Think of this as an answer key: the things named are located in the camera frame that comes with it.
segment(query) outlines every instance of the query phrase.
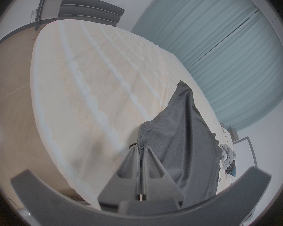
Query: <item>wooden floor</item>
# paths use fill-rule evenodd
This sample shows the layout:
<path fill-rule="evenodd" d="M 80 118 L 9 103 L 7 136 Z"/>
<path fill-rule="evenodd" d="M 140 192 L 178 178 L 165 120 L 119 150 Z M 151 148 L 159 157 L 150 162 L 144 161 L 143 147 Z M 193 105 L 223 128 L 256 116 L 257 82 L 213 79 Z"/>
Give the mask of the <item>wooden floor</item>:
<path fill-rule="evenodd" d="M 78 196 L 53 164 L 35 125 L 30 65 L 39 32 L 29 28 L 0 44 L 0 188 L 16 208 L 23 206 L 10 178 L 27 168 L 57 191 Z"/>

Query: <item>whiteboard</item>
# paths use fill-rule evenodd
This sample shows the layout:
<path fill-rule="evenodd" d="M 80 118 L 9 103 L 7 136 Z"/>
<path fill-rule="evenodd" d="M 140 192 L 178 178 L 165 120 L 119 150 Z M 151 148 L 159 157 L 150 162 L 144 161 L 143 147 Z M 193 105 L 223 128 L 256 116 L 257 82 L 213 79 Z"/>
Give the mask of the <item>whiteboard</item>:
<path fill-rule="evenodd" d="M 249 137 L 234 142 L 234 151 L 237 155 L 237 158 L 235 159 L 237 170 L 236 178 L 242 176 L 248 168 L 252 166 L 257 167 L 256 158 Z"/>

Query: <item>wall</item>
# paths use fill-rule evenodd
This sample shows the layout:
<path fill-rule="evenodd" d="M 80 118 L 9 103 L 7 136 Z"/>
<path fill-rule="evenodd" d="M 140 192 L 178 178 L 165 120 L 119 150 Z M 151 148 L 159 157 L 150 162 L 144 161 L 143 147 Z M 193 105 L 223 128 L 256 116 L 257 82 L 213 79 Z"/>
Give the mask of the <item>wall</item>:
<path fill-rule="evenodd" d="M 139 17 L 153 0 L 102 0 L 125 9 L 117 27 L 131 31 Z M 37 9 L 40 0 L 13 0 L 0 18 L 0 39 L 13 30 L 32 22 L 32 10 Z M 61 0 L 46 0 L 42 19 L 57 17 Z"/>
<path fill-rule="evenodd" d="M 254 220 L 283 184 L 283 100 L 264 118 L 237 133 L 240 139 L 249 137 L 258 167 L 272 176 L 264 196 L 256 206 Z"/>

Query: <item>bed sheet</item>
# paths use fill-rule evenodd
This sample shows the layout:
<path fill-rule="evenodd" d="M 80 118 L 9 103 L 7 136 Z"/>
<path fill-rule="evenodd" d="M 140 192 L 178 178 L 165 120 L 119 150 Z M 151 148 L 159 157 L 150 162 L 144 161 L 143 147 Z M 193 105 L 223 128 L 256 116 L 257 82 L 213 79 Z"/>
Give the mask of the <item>bed sheet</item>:
<path fill-rule="evenodd" d="M 171 53 L 128 31 L 80 20 L 46 25 L 31 62 L 36 126 L 54 164 L 93 207 L 135 143 L 139 126 L 168 104 L 182 80 L 219 145 L 224 132 L 203 92 Z M 217 193 L 226 188 L 220 170 Z"/>

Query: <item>teal curtain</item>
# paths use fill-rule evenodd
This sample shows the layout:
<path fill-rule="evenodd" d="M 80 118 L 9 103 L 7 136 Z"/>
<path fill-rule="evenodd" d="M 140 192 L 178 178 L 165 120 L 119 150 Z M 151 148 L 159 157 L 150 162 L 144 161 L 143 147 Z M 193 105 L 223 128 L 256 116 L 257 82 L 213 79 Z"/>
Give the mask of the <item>teal curtain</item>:
<path fill-rule="evenodd" d="M 154 0 L 132 32 L 183 63 L 226 128 L 253 124 L 283 99 L 283 47 L 249 0 Z"/>

